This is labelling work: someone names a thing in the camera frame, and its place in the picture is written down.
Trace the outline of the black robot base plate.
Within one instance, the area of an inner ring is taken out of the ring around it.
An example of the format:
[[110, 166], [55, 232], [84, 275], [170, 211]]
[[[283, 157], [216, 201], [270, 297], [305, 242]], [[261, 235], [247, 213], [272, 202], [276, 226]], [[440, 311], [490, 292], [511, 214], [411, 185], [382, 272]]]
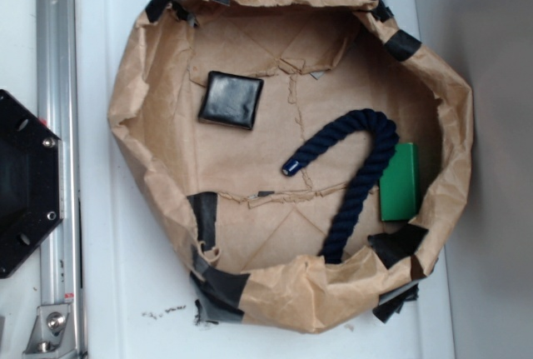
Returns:
[[61, 139], [1, 91], [1, 278], [9, 278], [62, 220]]

